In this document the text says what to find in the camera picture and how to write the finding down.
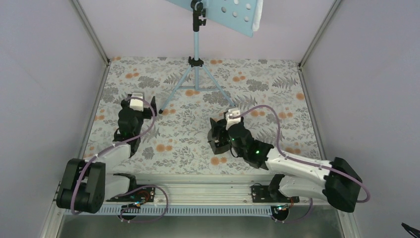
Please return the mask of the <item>black metronome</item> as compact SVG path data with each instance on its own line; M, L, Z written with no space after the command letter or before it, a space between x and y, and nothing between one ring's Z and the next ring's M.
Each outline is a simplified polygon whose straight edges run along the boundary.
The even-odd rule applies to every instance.
M219 137L212 138L210 130L208 132L208 143L215 155L223 154L230 150L230 139L225 127L219 127Z

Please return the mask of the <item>light blue music stand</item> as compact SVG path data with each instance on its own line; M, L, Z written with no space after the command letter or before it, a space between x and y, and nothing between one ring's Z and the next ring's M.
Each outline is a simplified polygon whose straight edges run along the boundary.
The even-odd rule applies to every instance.
M212 76L204 61L200 58L200 28L205 26L207 21L214 21L231 30L241 33L245 36L252 37L254 31L252 24L257 0L171 0L170 3L189 10L192 13L192 30L194 54L188 57L188 64L185 73L179 79L174 89L159 109L162 114L169 102L179 90L195 90L199 92L219 91L227 100L230 106L235 104L220 84ZM211 81L214 88L201 88L199 79L199 70L203 69Z

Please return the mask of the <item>aluminium mounting rail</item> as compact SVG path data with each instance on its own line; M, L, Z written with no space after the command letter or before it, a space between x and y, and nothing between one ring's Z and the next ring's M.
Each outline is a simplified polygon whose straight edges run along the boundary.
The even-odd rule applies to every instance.
M153 202L106 202L95 215L116 215L129 222L135 216L288 216L290 207L324 205L327 202L315 198L299 197L299 203L253 203L250 187L255 183L269 185L271 175L253 179L238 176L221 176L204 181L201 176L185 177L182 180L163 181L158 185L136 185L135 191L155 187ZM82 212L82 215L94 215Z

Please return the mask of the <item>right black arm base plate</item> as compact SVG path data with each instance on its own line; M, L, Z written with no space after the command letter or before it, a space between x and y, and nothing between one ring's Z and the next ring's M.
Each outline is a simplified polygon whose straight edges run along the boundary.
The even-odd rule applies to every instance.
M253 203L299 203L300 199L298 196L286 197L278 190L269 190L268 185L262 185L260 183L253 184L251 189L251 197Z

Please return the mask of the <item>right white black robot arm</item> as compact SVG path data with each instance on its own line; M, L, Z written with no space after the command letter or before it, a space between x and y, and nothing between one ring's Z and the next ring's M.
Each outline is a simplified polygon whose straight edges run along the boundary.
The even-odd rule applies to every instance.
M318 161L294 157L254 139L243 119L210 119L208 143L216 155L235 151L251 167L274 174L265 195L256 202L291 202L306 197L324 200L344 212L355 210L362 179L342 158Z

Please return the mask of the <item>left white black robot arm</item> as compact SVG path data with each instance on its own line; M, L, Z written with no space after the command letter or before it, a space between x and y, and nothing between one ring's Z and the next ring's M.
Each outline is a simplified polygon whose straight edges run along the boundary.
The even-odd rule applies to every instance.
M138 151L141 138L147 133L142 131L144 120L156 121L156 98L147 102L142 93L132 93L120 105L111 145L88 159L73 158L67 162L55 199L57 207L73 214L94 214L106 200L120 195L130 201L137 196L135 176L114 169Z

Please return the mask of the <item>black object at corner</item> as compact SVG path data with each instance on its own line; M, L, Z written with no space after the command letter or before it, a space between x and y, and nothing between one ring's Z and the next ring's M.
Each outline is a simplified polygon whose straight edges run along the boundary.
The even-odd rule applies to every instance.
M420 238L420 231L416 228L413 228L406 223L401 223L401 226L404 228L406 232L408 232L414 238Z

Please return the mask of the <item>white sheet music paper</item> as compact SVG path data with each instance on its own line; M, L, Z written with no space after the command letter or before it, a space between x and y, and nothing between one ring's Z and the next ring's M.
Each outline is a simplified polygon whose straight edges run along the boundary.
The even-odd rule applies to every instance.
M260 21L262 17L262 10L263 9L263 0L257 0L256 6L255 6L255 12L254 12L254 19L252 24L252 30L254 32L258 31L260 27Z

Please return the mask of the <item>floral patterned table mat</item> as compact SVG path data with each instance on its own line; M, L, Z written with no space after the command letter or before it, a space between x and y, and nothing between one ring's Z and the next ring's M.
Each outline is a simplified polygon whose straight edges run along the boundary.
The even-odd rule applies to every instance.
M208 144L210 119L222 119L227 99L243 112L253 138L275 144L281 123L281 148L297 155L320 159L310 112L297 64L280 59L206 59L200 70L201 87L217 81L224 92L191 89L190 73L153 128L147 130L137 153L122 160L116 170L131 174L259 175L264 170L249 166L229 152L215 155ZM84 157L111 144L117 129L121 101L132 92L143 92L160 107L187 68L186 58L115 57L94 117Z

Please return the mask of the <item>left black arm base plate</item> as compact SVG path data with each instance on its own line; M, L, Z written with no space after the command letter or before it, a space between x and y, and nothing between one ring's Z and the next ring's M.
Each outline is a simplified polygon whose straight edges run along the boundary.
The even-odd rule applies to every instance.
M155 187L146 187L135 191L129 195L121 197L113 197L106 200L106 202L125 202L125 203L142 203L142 202L153 202L155 196Z

